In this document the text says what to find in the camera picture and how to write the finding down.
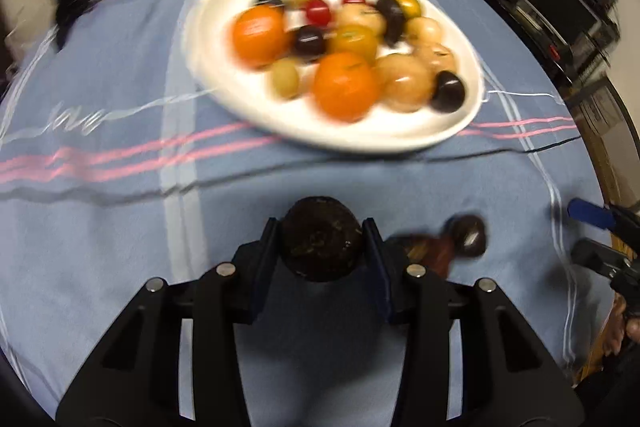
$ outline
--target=blue handle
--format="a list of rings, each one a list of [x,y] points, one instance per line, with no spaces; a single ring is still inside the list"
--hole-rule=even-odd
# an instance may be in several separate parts
[[[608,208],[602,208],[589,201],[575,198],[569,201],[566,210],[572,219],[599,229],[613,230],[616,225],[616,218]]]

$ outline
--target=plate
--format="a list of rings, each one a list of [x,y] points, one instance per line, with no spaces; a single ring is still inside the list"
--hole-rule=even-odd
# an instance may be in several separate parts
[[[266,73],[243,68],[234,56],[231,26],[252,1],[199,0],[187,17],[182,44],[190,70],[205,89],[228,110],[257,126],[323,148],[399,153],[422,149],[455,135],[475,118],[481,107],[482,69],[471,44],[449,17],[427,0],[418,0],[423,15],[440,22],[444,30],[442,43],[458,59],[458,74],[466,88],[466,100],[459,110],[442,114],[425,107],[403,114],[376,104],[363,120],[343,124],[321,114],[309,95],[283,102],[271,92]],[[339,2],[327,1],[332,6]],[[304,24],[301,12],[288,12],[287,17],[290,27]],[[392,52],[408,53],[410,48],[404,43],[394,50],[382,47],[379,55]]]

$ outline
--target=metal bolt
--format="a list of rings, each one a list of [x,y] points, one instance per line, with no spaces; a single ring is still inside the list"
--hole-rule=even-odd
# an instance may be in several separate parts
[[[488,277],[484,277],[483,279],[478,281],[478,287],[487,293],[491,293],[494,291],[498,285],[495,283],[493,279],[489,279]]]
[[[145,284],[145,288],[149,292],[157,292],[162,286],[164,286],[164,281],[159,277],[153,277],[153,279],[149,279]]]
[[[229,277],[236,273],[236,266],[233,263],[220,263],[216,266],[216,273],[222,277]]]
[[[427,269],[421,264],[410,264],[409,266],[406,267],[406,272],[411,277],[418,278],[418,277],[424,276],[424,274],[427,273]]]

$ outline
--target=blue tablecloth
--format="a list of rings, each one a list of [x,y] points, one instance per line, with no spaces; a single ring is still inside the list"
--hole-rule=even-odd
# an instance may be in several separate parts
[[[602,203],[582,141],[554,87],[482,0],[432,0],[481,57],[486,102],[460,135],[409,158],[341,156],[271,136],[200,90],[180,50],[197,0],[104,0],[56,53],[48,34],[25,61],[0,123],[0,346],[53,414],[92,347],[146,279],[199,277],[299,198],[332,196],[383,236],[436,232],[484,216],[485,256],[450,279],[492,277],[558,363],[584,359],[610,309],[604,279],[570,265],[582,235],[564,207]],[[496,148],[518,152],[459,158]],[[386,426],[404,331],[376,315],[358,272],[309,285],[276,268],[255,325],[238,327],[257,427]],[[180,363],[190,398],[189,328]],[[460,410],[454,339],[450,414]]]

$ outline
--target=monitor screen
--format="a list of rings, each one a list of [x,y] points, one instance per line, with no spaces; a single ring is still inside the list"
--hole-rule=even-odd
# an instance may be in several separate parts
[[[588,32],[596,17],[580,0],[527,0],[569,44]]]

